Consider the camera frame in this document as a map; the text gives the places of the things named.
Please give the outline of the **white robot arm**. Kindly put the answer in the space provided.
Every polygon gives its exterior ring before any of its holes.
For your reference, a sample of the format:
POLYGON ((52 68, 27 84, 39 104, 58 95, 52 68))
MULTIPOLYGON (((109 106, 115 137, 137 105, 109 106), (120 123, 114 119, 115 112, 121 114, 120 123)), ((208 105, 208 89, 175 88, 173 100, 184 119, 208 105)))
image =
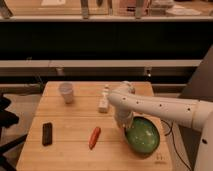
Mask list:
POLYGON ((200 131, 194 171, 213 171, 213 102, 136 95, 128 81, 110 90, 107 98, 115 108, 114 118, 119 127, 130 128, 133 113, 137 112, 200 131))

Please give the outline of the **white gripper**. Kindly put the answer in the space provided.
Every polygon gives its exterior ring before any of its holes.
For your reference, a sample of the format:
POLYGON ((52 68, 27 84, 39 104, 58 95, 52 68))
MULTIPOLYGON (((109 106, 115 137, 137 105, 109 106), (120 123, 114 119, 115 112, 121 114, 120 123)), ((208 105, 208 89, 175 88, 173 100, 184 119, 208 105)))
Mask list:
POLYGON ((130 128, 133 122, 133 112, 116 109, 114 118, 119 128, 130 128))

